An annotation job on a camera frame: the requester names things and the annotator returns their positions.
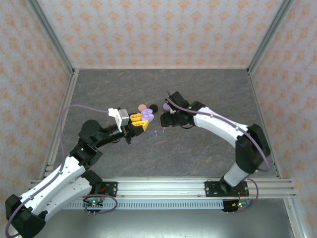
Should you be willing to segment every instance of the purple toy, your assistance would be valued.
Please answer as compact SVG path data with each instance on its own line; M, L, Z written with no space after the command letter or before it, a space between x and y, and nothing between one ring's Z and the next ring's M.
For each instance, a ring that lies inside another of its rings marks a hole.
M167 103L164 103L163 110L166 111L166 112L170 111L170 107L169 107L169 105Z
M152 113L153 113L153 110L149 108L142 110L141 111L142 120L148 120L149 122L153 121L154 115Z

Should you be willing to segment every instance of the orange floral pattern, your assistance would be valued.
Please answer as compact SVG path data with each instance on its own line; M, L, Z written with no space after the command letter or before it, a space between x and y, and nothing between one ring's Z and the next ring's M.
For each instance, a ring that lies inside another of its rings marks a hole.
M283 0L39 2L74 67L246 68Z
M317 1L295 1L252 75L276 159L317 237Z
M27 1L1 2L0 19L2 236L4 201L38 179L69 75Z

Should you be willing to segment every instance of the enclosure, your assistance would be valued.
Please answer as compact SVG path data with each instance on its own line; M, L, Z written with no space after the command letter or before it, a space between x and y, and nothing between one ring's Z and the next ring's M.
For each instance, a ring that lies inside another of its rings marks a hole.
M75 199L37 238L317 235L316 1L14 0L0 14L1 227L5 200L62 163L63 109L155 104L144 133L102 147L91 167L118 182L117 210L87 217ZM271 169L250 175L253 208L226 216L225 198L206 196L204 182L231 168L235 148L198 126L163 130L167 91L263 129ZM68 153L85 121L115 123L83 108L65 115Z

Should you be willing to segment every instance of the marble surface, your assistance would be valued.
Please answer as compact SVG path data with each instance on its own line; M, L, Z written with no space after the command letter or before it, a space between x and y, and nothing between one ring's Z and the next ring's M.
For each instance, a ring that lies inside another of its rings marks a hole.
M189 103L202 102L233 121L263 126L246 70L81 69L72 104L102 110L121 107L128 113L137 112L140 104L159 107L147 131L134 137L131 145L122 139L101 148L104 155L93 171L102 177L223 176L235 161L235 149L228 142L197 127L167 127L162 132L159 117L167 90L179 91ZM97 120L103 127L114 124L108 115L71 109L63 132L67 151L77 143L81 125L88 119ZM60 162L58 153L56 165ZM276 172L272 169L254 176L276 176Z

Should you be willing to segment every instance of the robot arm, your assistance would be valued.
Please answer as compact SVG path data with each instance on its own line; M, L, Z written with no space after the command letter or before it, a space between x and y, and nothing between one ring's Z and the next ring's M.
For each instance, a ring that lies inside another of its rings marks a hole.
M190 124L207 129L228 141L236 149L236 161L230 170L220 179L214 190L219 190L227 196L236 195L235 187L249 174L255 172L263 162L263 156L254 146L247 132L259 145L267 157L270 149L260 126L239 124L213 112L200 102L189 104L179 92L175 92L166 99L170 106L170 113L160 117L162 126L183 126Z
M122 109L109 109L109 116L115 117L116 124L106 128L95 120L86 121L78 134L78 144L63 166L60 165L20 197L13 194L6 200L6 218L12 219L11 224L23 238L37 235L45 223L68 203L87 194L98 194L102 179L88 170L102 156L98 148L123 137L130 144L131 138L143 133L149 124L149 121L136 121L133 115Z

